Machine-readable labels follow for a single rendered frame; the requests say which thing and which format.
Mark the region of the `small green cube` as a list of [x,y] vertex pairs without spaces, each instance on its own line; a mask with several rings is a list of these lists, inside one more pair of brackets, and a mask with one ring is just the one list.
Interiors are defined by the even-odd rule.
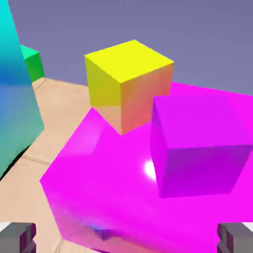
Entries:
[[21,50],[31,82],[33,83],[34,81],[44,77],[40,53],[34,49],[26,47],[25,45],[21,45]]

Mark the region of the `small purple cube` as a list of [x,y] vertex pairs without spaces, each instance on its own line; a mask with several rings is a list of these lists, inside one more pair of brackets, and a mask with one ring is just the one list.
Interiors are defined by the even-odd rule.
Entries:
[[159,196],[229,193],[253,150],[253,136],[224,96],[157,96],[151,156]]

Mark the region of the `large cyan box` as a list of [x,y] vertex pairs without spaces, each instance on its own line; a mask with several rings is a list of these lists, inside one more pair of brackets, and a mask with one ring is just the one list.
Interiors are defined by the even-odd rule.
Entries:
[[0,179],[43,129],[8,0],[0,0]]

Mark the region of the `small yellow cube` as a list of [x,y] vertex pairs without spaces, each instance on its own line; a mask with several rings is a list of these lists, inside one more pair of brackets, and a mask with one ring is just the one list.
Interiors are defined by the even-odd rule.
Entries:
[[119,134],[149,122],[154,96],[170,93],[174,61],[137,40],[84,60],[90,104]]

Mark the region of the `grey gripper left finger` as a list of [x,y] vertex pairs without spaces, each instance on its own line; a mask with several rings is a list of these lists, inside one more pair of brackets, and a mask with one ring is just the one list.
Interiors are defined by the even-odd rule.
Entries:
[[0,222],[0,253],[36,253],[34,223]]

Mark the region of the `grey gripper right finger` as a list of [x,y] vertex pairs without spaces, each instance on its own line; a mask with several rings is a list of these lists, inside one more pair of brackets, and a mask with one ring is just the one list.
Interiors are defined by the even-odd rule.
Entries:
[[253,222],[219,223],[217,253],[253,253]]

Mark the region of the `large magenta box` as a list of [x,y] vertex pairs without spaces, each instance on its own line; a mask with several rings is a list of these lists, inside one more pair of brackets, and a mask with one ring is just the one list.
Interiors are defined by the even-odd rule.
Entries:
[[[251,95],[177,83],[170,95],[224,96],[253,136]],[[41,178],[59,231],[108,253],[217,253],[219,223],[253,222],[253,150],[229,193],[161,198],[151,121],[121,135],[89,110]]]

